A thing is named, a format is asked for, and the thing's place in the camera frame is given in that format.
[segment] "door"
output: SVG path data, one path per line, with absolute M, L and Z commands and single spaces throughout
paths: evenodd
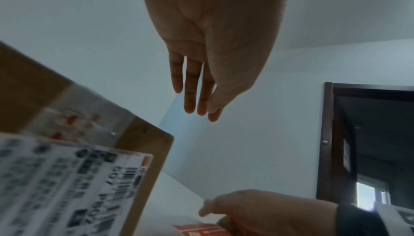
M 331 201 L 357 203 L 355 129 L 335 101 L 332 123 Z

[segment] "barcode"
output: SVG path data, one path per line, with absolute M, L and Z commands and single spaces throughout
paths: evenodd
M 106 232 L 107 230 L 109 230 L 112 227 L 112 224 L 113 224 L 114 221 L 115 221 L 115 218 L 110 219 L 110 220 L 104 220 L 103 222 L 98 224 L 98 228 L 96 230 L 96 233 Z

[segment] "cardboard box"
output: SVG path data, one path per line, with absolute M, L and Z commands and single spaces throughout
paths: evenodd
M 2 42 L 0 132 L 86 140 L 106 147 L 152 154 L 153 161 L 138 189 L 122 236 L 134 233 L 173 142 L 170 134 Z

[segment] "person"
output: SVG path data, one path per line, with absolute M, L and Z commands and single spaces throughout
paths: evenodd
M 184 110 L 217 121 L 250 89 L 275 43 L 287 0 L 145 0 L 169 54 L 172 86 L 184 88 Z M 187 57 L 183 84 L 183 63 Z
M 200 216 L 226 215 L 218 223 L 234 236 L 414 236 L 414 211 L 354 205 L 245 190 L 206 200 Z

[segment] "brown cardboard box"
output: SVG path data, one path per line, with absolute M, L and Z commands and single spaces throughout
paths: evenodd
M 27 125 L 33 123 L 33 119 L 42 114 L 44 108 L 53 104 L 73 85 L 75 84 L 65 77 L 0 42 L 0 132 L 22 133 Z M 104 103 L 105 107 L 129 113 L 107 100 L 104 100 Z M 112 144 L 114 148 L 154 156 L 120 234 L 130 236 L 135 231 L 148 196 L 162 169 L 173 137 L 132 114 L 128 124 L 117 134 L 119 136 Z M 98 141 L 97 144 L 108 146 L 103 141 Z

